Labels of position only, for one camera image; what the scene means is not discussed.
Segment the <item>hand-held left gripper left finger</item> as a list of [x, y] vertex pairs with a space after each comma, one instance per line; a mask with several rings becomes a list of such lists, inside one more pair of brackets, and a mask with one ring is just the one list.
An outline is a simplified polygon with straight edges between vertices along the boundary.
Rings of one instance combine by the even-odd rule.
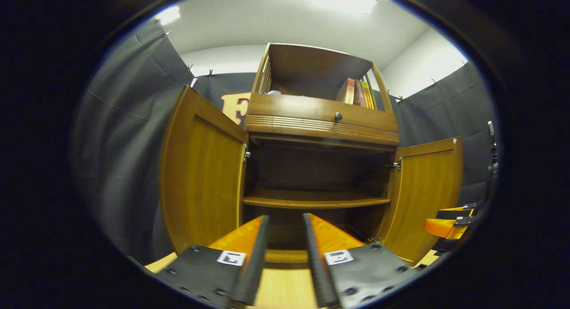
[[157, 272], [175, 291], [215, 309], [252, 306], [265, 265], [269, 216], [259, 216], [209, 246], [192, 245]]

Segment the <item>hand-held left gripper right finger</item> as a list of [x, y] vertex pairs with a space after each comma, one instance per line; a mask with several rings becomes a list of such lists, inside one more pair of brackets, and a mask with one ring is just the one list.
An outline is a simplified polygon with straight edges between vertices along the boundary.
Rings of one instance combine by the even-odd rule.
[[422, 271], [389, 248], [365, 244], [309, 212], [303, 214], [308, 263], [320, 308], [364, 309], [411, 284]]

